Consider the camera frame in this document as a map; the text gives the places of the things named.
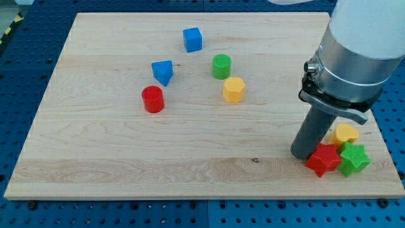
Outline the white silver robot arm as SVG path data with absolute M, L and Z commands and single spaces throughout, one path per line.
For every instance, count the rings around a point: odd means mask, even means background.
M 404 59 L 404 0 L 337 1 L 322 40 L 304 64 L 299 97 L 307 120 L 344 117 L 363 125 Z

